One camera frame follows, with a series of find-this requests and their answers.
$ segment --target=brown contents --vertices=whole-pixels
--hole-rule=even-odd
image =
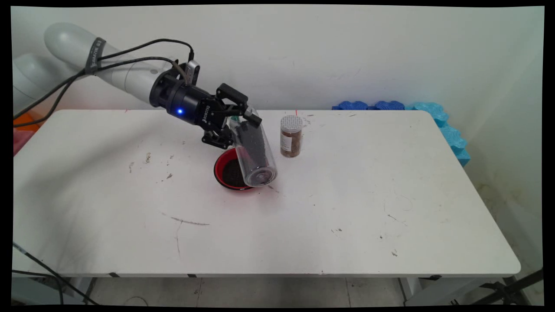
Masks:
[[[291,151],[280,148],[281,155],[285,157],[296,157],[301,153],[301,138],[302,138],[302,131],[296,133],[289,133],[286,131],[281,131],[281,135],[291,138]]]
[[[243,174],[241,172],[241,166],[237,159],[230,160],[225,166],[221,173],[221,179],[225,184],[232,187],[246,187],[245,181],[243,180]]]

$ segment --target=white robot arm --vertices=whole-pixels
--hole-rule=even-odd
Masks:
[[[192,59],[192,49],[188,62],[180,64],[179,68],[165,70],[134,61],[106,69],[134,58],[124,53],[102,59],[120,50],[70,23],[48,27],[44,42],[55,58],[25,54],[12,60],[14,114],[68,77],[90,67],[92,60],[93,65],[98,66],[98,71],[92,72],[95,76],[154,107],[165,108],[170,115],[202,127],[202,141],[207,144],[223,149],[232,145],[233,138],[226,122],[229,116],[241,115],[257,126],[262,121],[248,108],[248,97],[232,87],[222,84],[216,95],[211,95],[195,86],[200,67]],[[234,104],[224,104],[223,99]]]

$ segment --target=jar label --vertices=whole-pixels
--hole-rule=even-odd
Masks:
[[[293,138],[286,137],[286,136],[283,135],[283,133],[281,133],[280,144],[281,144],[281,149],[282,150],[286,150],[287,152],[290,152],[291,151],[291,141],[293,141]]]

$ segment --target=white table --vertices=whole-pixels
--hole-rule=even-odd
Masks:
[[[59,111],[14,157],[13,240],[66,276],[453,278],[437,294],[519,272],[428,113],[298,111],[292,159],[287,114],[260,111],[277,179],[237,192],[214,178],[223,150],[163,110]],[[432,302],[426,290],[407,304]]]

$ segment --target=glass jar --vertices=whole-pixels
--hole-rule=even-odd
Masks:
[[[301,153],[302,119],[287,115],[281,119],[280,150],[285,157],[297,157]]]

